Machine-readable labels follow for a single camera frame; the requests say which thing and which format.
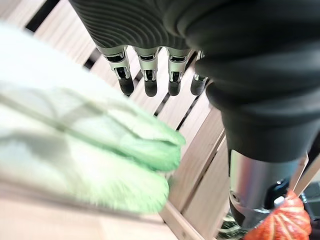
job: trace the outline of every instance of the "robotic hand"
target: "robotic hand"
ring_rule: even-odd
[[[214,80],[206,94],[225,127],[235,220],[253,228],[282,203],[319,131],[319,1],[70,1],[127,95],[134,88],[127,45],[135,47],[150,97],[159,47],[169,53],[173,96],[190,49],[201,51],[191,91],[200,94],[206,76]]]

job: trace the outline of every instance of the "red pumpkin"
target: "red pumpkin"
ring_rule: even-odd
[[[274,210],[244,240],[309,240],[310,217],[299,197],[289,191],[284,203]]]

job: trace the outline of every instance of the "black rubber fingertip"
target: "black rubber fingertip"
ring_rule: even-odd
[[[205,81],[195,80],[195,78],[193,78],[190,88],[191,93],[195,96],[199,96],[204,91],[205,85]]]
[[[130,95],[134,92],[134,82],[132,81],[132,77],[119,79],[119,84],[121,91],[125,95]]]
[[[168,92],[170,96],[177,96],[180,92],[180,82],[169,81]]]
[[[144,90],[148,97],[154,97],[157,94],[157,80],[144,81]]]

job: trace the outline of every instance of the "wooden crate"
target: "wooden crate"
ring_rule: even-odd
[[[23,29],[45,0],[3,0],[0,19]],[[90,68],[120,91],[118,80],[103,56],[97,53],[85,27],[67,0],[55,7],[34,32],[34,37],[64,53],[77,64],[93,62]],[[186,139],[180,167],[171,176],[169,201],[160,215],[128,217],[81,206],[67,208],[61,202],[35,197],[21,189],[0,185],[0,239],[90,239],[90,240],[212,240],[229,209],[227,143],[220,112],[203,93],[190,92],[194,58],[186,70],[178,96],[168,95],[167,53],[162,49],[158,63],[158,92],[148,97],[139,77],[138,57],[128,47],[135,89],[130,99]],[[297,185],[301,191],[319,169],[315,161],[311,174]]]

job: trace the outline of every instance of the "wooden slat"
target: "wooden slat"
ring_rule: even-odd
[[[216,154],[223,130],[220,111],[212,108],[172,176],[169,200],[178,211],[183,210]]]
[[[22,0],[1,0],[0,19],[6,20]]]
[[[163,222],[147,222],[26,201],[0,191],[3,240],[177,240]]]
[[[186,142],[186,144],[181,148],[182,157],[185,155],[191,142],[195,138],[212,108],[213,107],[209,103],[206,93],[202,93],[179,130],[179,132],[184,136]]]
[[[300,195],[310,184],[312,179],[317,175],[317,173],[320,173],[320,155],[312,162],[312,164],[308,167],[306,172],[300,178],[295,187],[294,192],[297,195]]]
[[[178,240],[162,223],[148,223],[104,215],[100,217],[106,240]]]
[[[103,235],[94,215],[0,198],[3,240],[107,240]]]
[[[68,0],[61,0],[54,7],[34,36],[81,65],[96,48]]]
[[[6,18],[6,22],[23,28],[32,19],[46,0],[20,0],[20,3],[13,9]]]
[[[228,212],[228,148],[224,141],[203,176],[188,208],[182,213],[206,240],[212,240]]]
[[[138,56],[132,46],[127,47],[126,53],[129,59],[131,77],[134,79],[140,71]],[[101,55],[98,58],[90,71],[105,80],[109,86],[121,91],[116,74],[112,71],[110,64],[104,56]]]
[[[297,170],[295,171],[295,173],[293,174],[293,176],[291,177],[290,183],[289,183],[289,189],[290,190],[295,190],[297,187],[297,184],[307,166],[309,162],[309,157],[306,154],[305,157],[301,158],[299,166],[297,168]]]
[[[170,202],[166,203],[160,215],[179,240],[204,240]]]
[[[194,66],[191,65],[182,77],[180,93],[177,96],[170,96],[160,114],[157,116],[158,119],[173,129],[179,126],[196,98],[190,91],[194,72]]]

